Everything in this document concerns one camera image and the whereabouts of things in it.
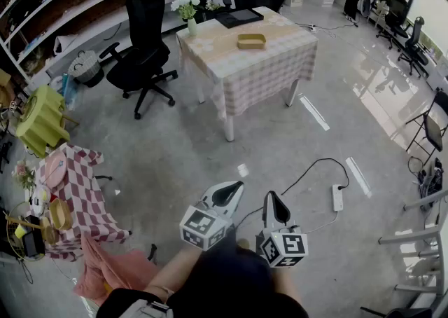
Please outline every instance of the flower vase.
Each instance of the flower vase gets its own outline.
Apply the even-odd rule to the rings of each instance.
[[[197,34],[197,24],[194,18],[188,20],[188,31],[191,36],[195,36]]]

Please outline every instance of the checkered tablecloth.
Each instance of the checkered tablecloth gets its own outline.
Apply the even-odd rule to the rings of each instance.
[[[97,241],[123,243],[130,232],[117,227],[116,221],[104,208],[104,197],[93,175],[96,164],[103,162],[103,155],[70,144],[61,145],[67,159],[67,172],[64,180],[51,192],[67,202],[73,225],[69,230],[60,230],[59,239],[54,245],[45,243],[46,254],[51,258],[76,261],[83,255],[81,250],[81,233],[88,233]],[[36,171],[36,183],[45,181],[45,160],[41,160]],[[50,221],[50,212],[45,216]]]
[[[177,32],[181,66],[189,66],[191,75],[192,62],[211,79],[211,98],[222,119],[314,75],[317,38],[266,7],[254,10],[263,14],[263,21],[227,29],[209,20],[197,25],[197,36],[188,29]],[[238,34],[253,33],[265,36],[265,49],[238,49]]]

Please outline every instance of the concrete floor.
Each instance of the concrete floor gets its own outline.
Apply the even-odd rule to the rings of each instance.
[[[349,24],[336,6],[323,9],[305,3],[283,14],[298,23],[327,28]],[[316,159],[330,157],[344,164],[350,186],[343,191],[344,211],[338,220],[309,234],[310,256],[291,273],[304,307],[310,317],[337,318],[367,317],[360,305],[387,312],[408,304],[412,293],[393,287],[420,282],[428,260],[403,258],[401,252],[416,249],[413,244],[379,246],[377,240],[385,234],[419,230],[424,224],[418,209],[403,212],[405,202],[418,198],[407,168],[410,155],[404,150],[417,126],[403,123],[431,103],[433,92],[424,79],[409,77],[407,63],[397,63],[397,51],[388,50],[387,42],[375,34],[363,20],[358,29],[320,29],[314,80],[300,84],[291,108],[282,99],[285,91],[235,118],[232,143],[224,138],[213,103],[199,105],[192,83],[181,72],[176,81],[164,85],[176,106],[171,108],[165,98],[149,93],[140,121],[133,116],[138,95],[125,100],[107,80],[93,89],[83,88],[72,113],[81,125],[71,131],[71,142],[104,153],[105,163],[95,174],[116,178],[104,186],[106,208],[120,227],[134,233],[123,245],[107,248],[149,252],[151,243],[156,243],[158,263],[163,265],[183,245],[178,224],[186,207],[209,186],[242,179],[240,165],[245,164],[248,175],[242,179],[246,190],[235,223],[261,207],[266,192],[282,192]],[[171,50],[164,70],[178,69],[175,36],[166,36],[164,42]],[[301,98],[314,105],[329,130]],[[435,119],[441,125],[447,120],[440,113]],[[19,141],[11,150],[12,163],[25,155]],[[411,154],[426,159],[421,150]],[[437,157],[448,167],[445,154]],[[357,182],[348,158],[356,163],[364,183]],[[27,159],[37,162],[29,155]],[[12,163],[0,175],[0,195],[7,208],[24,197],[11,180]],[[345,180],[335,163],[319,163],[285,195],[304,231],[333,220],[330,187]],[[115,195],[118,186],[121,193]],[[254,214],[241,225],[238,236],[254,248],[262,226],[261,213]],[[82,260],[56,263],[65,275],[80,275]],[[81,299],[71,292],[73,282],[49,258],[27,265],[33,285],[19,266],[0,266],[0,297],[11,317],[23,317],[31,309],[36,318],[88,316]]]

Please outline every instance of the person's arm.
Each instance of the person's arm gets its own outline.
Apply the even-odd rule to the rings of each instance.
[[[300,303],[299,293],[294,286],[291,279],[291,269],[288,268],[274,268],[272,270],[272,279],[274,280],[274,290],[277,293],[285,294],[296,302]]]
[[[159,271],[145,288],[145,292],[154,294],[166,302],[170,291],[178,291],[186,282],[191,270],[202,253],[201,249],[188,245],[182,249],[168,264]]]

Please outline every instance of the green table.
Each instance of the green table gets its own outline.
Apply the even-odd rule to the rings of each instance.
[[[70,140],[61,127],[64,98],[47,85],[42,85],[29,97],[16,136],[38,157],[45,157],[46,146],[56,147],[60,139]]]

